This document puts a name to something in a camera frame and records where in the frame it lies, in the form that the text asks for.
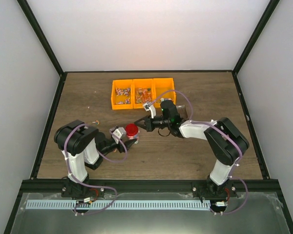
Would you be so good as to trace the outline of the clear plastic jar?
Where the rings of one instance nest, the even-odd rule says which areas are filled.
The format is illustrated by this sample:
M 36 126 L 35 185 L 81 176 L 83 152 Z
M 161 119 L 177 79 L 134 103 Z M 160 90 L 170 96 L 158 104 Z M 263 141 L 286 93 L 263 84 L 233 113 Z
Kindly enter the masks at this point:
M 135 144 L 138 144 L 139 143 L 139 133 L 136 133 L 135 135 L 127 135 L 127 138 L 129 140 L 133 140 L 135 139 L 136 141 L 134 142 Z

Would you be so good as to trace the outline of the red jar lid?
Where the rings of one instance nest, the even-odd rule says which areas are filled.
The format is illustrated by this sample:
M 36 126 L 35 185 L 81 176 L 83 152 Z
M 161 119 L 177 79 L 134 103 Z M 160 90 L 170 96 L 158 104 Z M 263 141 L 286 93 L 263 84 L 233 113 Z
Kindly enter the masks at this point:
M 130 123 L 125 127 L 126 135 L 133 137 L 139 133 L 138 127 L 134 123 Z

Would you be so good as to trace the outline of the orange candy bin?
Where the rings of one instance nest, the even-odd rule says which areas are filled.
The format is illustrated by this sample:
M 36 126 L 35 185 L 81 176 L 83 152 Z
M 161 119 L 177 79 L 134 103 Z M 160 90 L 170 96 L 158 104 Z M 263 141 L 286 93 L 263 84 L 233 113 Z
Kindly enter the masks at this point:
M 157 98 L 159 95 L 168 90 L 174 90 L 174 80 L 173 78 L 154 78 L 153 79 L 153 99 Z M 176 103 L 176 93 L 169 92 L 164 94 L 159 98 L 153 105 L 155 108 L 160 108 L 161 99 L 170 99 L 173 103 Z
M 112 110 L 133 109 L 133 80 L 113 80 L 110 100 Z
M 155 99 L 153 79 L 141 78 L 133 80 L 133 108 L 143 109 L 143 104 Z

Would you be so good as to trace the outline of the brown slotted plastic scoop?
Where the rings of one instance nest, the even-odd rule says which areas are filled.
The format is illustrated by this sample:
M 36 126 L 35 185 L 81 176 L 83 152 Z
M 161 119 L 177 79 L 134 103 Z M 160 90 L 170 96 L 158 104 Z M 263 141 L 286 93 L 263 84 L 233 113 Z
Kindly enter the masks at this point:
M 188 120 L 188 113 L 185 105 L 177 105 L 177 112 L 182 119 Z

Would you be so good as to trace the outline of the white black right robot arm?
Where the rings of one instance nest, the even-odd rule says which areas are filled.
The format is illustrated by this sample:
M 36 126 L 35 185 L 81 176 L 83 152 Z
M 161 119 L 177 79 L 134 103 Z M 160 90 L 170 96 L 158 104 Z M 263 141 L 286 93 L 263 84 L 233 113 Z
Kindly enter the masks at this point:
M 147 132 L 167 128 L 175 137 L 206 140 L 216 157 L 214 168 L 207 178 L 207 190 L 210 195 L 219 196 L 225 190 L 232 169 L 249 148 L 248 140 L 227 117 L 210 122 L 186 120 L 171 100 L 163 101 L 160 106 L 162 114 L 156 115 L 151 103 L 144 104 L 150 115 L 134 124 Z

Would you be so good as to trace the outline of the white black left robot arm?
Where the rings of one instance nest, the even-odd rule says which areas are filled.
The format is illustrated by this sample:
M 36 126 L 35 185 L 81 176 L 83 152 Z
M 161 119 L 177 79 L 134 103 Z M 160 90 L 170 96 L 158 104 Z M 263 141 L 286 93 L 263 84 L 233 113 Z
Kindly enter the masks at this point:
M 54 142 L 64 156 L 68 178 L 74 182 L 73 192 L 84 197 L 90 191 L 86 168 L 96 170 L 104 159 L 112 163 L 125 161 L 137 138 L 127 138 L 125 129 L 118 126 L 110 129 L 107 138 L 97 127 L 75 120 L 56 131 Z

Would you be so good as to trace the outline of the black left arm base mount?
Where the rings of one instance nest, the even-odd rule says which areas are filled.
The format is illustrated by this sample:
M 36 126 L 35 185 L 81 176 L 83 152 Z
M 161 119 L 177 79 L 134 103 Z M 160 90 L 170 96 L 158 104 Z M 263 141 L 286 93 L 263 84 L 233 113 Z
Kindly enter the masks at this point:
M 63 181 L 62 197 L 81 199 L 87 197 L 103 197 L 105 194 L 103 188 L 89 188 L 70 180 L 67 176 L 62 177 L 61 180 Z

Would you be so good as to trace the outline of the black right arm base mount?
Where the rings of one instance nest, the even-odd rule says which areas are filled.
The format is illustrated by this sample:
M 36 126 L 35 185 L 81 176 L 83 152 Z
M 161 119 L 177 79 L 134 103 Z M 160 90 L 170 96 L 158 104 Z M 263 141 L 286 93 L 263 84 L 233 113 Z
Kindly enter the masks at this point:
M 229 180 L 222 185 L 216 185 L 209 179 L 195 180 L 191 183 L 193 196 L 204 199 L 225 199 L 228 195 L 236 197 L 236 192 L 231 189 L 232 185 Z

